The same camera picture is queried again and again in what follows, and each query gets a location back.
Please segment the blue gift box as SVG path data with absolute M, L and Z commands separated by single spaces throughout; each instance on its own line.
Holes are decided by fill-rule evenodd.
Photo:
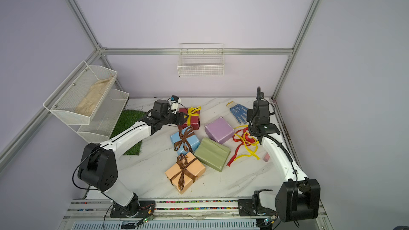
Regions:
M 173 145 L 174 151 L 179 154 L 193 153 L 200 145 L 200 141 L 194 129 L 191 127 L 186 127 L 179 130 L 177 133 L 170 136 L 171 143 Z

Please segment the purple gift box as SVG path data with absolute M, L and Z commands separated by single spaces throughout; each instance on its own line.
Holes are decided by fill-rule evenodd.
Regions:
M 219 144 L 227 142 L 235 133 L 233 127 L 223 117 L 219 117 L 204 128 L 208 137 Z

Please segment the green gift box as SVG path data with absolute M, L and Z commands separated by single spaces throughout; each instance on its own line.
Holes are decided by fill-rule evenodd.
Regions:
M 204 165 L 222 172 L 231 149 L 204 137 L 194 152 L 194 156 Z

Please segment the brown ribbon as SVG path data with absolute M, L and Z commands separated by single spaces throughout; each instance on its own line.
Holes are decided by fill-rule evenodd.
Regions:
M 182 130 L 179 130 L 180 140 L 174 143 L 174 151 L 178 151 L 180 147 L 183 147 L 186 152 L 193 152 L 192 147 L 187 140 L 189 137 L 194 136 L 194 129 L 192 126 L 188 126 Z
M 176 164 L 179 166 L 180 170 L 171 177 L 170 182 L 172 182 L 178 176 L 180 176 L 178 183 L 177 183 L 177 188 L 179 191 L 184 190 L 185 176 L 189 177 L 193 182 L 195 182 L 196 179 L 198 178 L 197 175 L 194 175 L 190 171 L 187 170 L 187 168 L 196 160 L 197 158 L 195 156 L 193 156 L 193 159 L 190 162 L 188 162 L 187 156 L 184 154 L 180 154 L 177 156 Z

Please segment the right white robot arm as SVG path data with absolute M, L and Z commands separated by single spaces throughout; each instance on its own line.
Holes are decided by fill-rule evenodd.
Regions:
M 252 196 L 253 211 L 257 215 L 275 212 L 283 222 L 315 219 L 318 217 L 321 187 L 316 179 L 309 178 L 295 162 L 285 146 L 273 137 L 278 127 L 270 122 L 271 104 L 257 88 L 253 108 L 247 112 L 249 133 L 258 139 L 270 156 L 283 182 L 277 192 L 256 190 Z

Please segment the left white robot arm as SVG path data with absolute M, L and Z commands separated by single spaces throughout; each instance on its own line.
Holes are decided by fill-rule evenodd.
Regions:
M 136 215 L 141 207 L 138 196 L 118 179 L 117 159 L 163 126 L 186 123 L 188 116 L 179 111 L 181 105 L 181 98 L 175 95 L 168 100 L 156 100 L 153 108 L 125 131 L 105 142 L 88 144 L 74 174 L 111 199 L 114 207 L 124 210 L 127 217 Z

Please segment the brown ribbon on orange box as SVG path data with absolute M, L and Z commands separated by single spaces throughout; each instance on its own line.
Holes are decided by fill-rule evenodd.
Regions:
M 197 158 L 195 156 L 193 156 L 193 159 L 190 162 L 188 162 L 187 156 L 184 154 L 180 154 L 177 156 L 176 164 L 179 166 L 180 170 L 171 177 L 170 182 L 172 182 L 178 176 L 180 176 L 178 183 L 177 183 L 177 188 L 179 191 L 184 190 L 185 176 L 189 177 L 193 182 L 195 182 L 196 179 L 198 178 L 197 175 L 194 175 L 190 171 L 187 170 L 187 168 L 196 160 Z

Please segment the orange gift box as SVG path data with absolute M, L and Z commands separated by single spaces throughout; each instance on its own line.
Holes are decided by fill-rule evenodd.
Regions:
M 205 166 L 191 153 L 180 154 L 165 175 L 179 194 L 185 193 L 206 171 Z

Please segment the green artificial grass mat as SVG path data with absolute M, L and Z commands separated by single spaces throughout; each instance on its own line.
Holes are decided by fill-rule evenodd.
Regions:
M 122 111 L 110 138 L 113 138 L 126 129 L 130 128 L 135 122 L 139 121 L 143 116 L 145 116 L 145 114 L 145 112 L 139 110 L 129 109 Z M 127 150 L 124 155 L 140 155 L 141 146 L 142 141 L 138 142 L 132 148 Z

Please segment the lower white mesh shelf basket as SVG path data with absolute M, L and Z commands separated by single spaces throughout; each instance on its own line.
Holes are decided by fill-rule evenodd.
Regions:
M 75 131 L 87 143 L 107 141 L 129 99 L 129 94 L 112 88 L 89 125 L 80 125 Z

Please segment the white mesh shelf basket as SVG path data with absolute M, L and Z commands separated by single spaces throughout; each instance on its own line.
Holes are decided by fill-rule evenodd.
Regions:
M 129 99 L 129 94 L 112 88 L 89 125 L 80 125 L 75 131 L 87 143 L 107 141 Z
M 90 87 L 100 79 L 113 77 L 107 90 L 90 117 L 75 113 L 76 107 L 86 96 Z M 117 79 L 117 72 L 81 62 L 69 77 L 49 96 L 43 107 L 66 125 L 88 125 Z

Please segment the beige cloth in basket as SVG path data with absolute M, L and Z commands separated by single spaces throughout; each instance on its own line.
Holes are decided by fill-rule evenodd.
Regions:
M 75 113 L 90 117 L 100 102 L 103 94 L 107 90 L 107 87 L 111 83 L 113 77 L 107 79 L 100 79 L 94 83 L 86 96 L 82 99 L 79 105 L 75 109 Z

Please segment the upper white mesh shelf basket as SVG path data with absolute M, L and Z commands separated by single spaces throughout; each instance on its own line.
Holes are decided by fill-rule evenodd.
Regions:
M 75 113 L 76 107 L 86 96 L 90 87 L 100 79 L 113 77 L 107 90 L 90 117 Z M 117 79 L 117 72 L 81 62 L 69 77 L 49 96 L 43 107 L 66 125 L 88 125 Z

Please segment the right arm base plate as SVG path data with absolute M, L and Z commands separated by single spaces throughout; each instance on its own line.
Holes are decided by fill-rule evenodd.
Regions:
M 240 216 L 278 216 L 275 206 L 277 193 L 271 189 L 256 190 L 251 199 L 239 199 Z

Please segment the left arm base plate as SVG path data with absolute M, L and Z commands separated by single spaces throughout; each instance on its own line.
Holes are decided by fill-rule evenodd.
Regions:
M 136 194 L 127 206 L 114 202 L 110 218 L 147 218 L 153 214 L 156 206 L 154 200 L 140 200 Z

